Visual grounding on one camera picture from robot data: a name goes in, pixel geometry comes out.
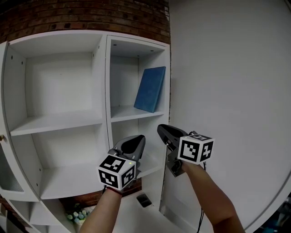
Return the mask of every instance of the black cable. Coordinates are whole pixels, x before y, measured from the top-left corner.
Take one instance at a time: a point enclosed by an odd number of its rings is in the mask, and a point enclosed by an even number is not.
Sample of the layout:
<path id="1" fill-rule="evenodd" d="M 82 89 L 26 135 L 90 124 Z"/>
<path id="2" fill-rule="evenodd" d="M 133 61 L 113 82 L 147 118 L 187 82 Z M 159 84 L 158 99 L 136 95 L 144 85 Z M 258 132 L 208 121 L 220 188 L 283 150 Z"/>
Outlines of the black cable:
<path id="1" fill-rule="evenodd" d="M 204 170 L 206 171 L 206 162 L 203 163 L 203 167 L 204 167 Z M 200 227 L 202 225 L 203 217 L 204 217 L 204 211 L 201 208 L 201 215 L 200 215 L 200 220 L 199 220 L 199 225 L 198 225 L 197 233 L 199 233 L 199 231 L 200 231 Z"/>
<path id="2" fill-rule="evenodd" d="M 105 192 L 105 190 L 106 190 L 106 185 L 104 185 L 104 188 L 103 188 L 103 191 L 102 191 L 102 195 L 103 195 L 103 193 Z"/>

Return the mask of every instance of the wrist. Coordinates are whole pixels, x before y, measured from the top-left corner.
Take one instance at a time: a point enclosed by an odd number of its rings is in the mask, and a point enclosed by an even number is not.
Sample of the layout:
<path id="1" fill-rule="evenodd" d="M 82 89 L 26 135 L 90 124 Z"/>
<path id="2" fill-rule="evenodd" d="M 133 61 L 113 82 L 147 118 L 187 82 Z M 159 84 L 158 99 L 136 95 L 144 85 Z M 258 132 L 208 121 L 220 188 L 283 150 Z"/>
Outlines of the wrist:
<path id="1" fill-rule="evenodd" d="M 196 165 L 190 162 L 183 161 L 182 163 L 182 170 L 186 173 L 189 173 L 193 169 L 197 169 L 200 165 Z"/>
<path id="2" fill-rule="evenodd" d="M 121 191 L 116 190 L 116 189 L 114 189 L 114 188 L 112 188 L 112 187 L 106 187 L 106 190 L 107 190 L 108 192 L 115 192 L 115 193 L 119 194 L 120 196 L 122 196 L 122 192 L 121 192 Z"/>

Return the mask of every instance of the cubby compartment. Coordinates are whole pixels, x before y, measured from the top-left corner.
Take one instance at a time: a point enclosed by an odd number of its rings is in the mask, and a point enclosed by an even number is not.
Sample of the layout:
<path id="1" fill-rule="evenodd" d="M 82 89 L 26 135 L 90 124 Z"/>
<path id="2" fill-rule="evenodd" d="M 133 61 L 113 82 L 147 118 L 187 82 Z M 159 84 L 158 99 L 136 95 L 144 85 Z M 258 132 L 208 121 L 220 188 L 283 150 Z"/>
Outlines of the cubby compartment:
<path id="1" fill-rule="evenodd" d="M 133 107 L 144 69 L 166 66 L 164 47 L 112 36 L 107 40 L 106 53 L 110 63 L 106 62 L 106 95 L 110 93 L 111 122 L 118 122 L 142 117 L 164 114 L 165 87 L 167 78 L 163 81 L 158 105 L 154 113 Z"/>
<path id="2" fill-rule="evenodd" d="M 48 37 L 7 48 L 4 104 L 15 155 L 41 199 L 99 191 L 95 166 L 109 147 L 106 37 Z"/>
<path id="3" fill-rule="evenodd" d="M 42 39 L 26 49 L 8 47 L 4 95 L 12 136 L 102 123 L 102 36 L 94 36 L 89 46 L 61 36 L 54 36 L 58 51 L 44 49 Z M 72 43 L 75 48 L 68 52 L 66 44 Z"/>
<path id="4" fill-rule="evenodd" d="M 30 205 L 30 224 L 41 233 L 76 233 L 58 199 Z"/>
<path id="5" fill-rule="evenodd" d="M 113 145 L 119 140 L 133 135 L 142 134 L 146 138 L 145 149 L 138 168 L 140 173 L 137 178 L 158 171 L 163 166 L 165 147 L 158 139 L 159 136 L 155 129 L 162 121 L 162 116 L 153 116 L 112 123 Z"/>
<path id="6" fill-rule="evenodd" d="M 74 127 L 14 136 L 12 142 L 40 198 L 63 198 L 102 189 L 95 167 L 106 153 L 104 131 L 103 125 Z"/>

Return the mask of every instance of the forearm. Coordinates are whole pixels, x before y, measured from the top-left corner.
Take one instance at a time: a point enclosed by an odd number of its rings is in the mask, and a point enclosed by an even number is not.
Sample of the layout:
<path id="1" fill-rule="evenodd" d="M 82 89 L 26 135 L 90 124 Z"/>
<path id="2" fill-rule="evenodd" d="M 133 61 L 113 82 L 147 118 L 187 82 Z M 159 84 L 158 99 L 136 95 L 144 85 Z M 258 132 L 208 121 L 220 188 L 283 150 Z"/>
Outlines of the forearm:
<path id="1" fill-rule="evenodd" d="M 106 189 L 80 233 L 112 233 L 121 203 L 121 195 Z"/>
<path id="2" fill-rule="evenodd" d="M 201 166 L 184 162 L 183 170 L 188 174 L 199 203 L 212 225 L 236 216 L 230 199 Z"/>

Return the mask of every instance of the blue book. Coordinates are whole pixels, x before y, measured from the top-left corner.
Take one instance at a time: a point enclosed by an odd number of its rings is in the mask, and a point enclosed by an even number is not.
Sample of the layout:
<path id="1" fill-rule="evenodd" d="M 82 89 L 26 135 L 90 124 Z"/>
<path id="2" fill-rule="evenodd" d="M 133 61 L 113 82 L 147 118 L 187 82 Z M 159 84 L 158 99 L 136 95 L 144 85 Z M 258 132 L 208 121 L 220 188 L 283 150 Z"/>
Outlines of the blue book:
<path id="1" fill-rule="evenodd" d="M 135 108 L 155 112 L 165 71 L 165 66 L 144 70 L 135 99 Z"/>

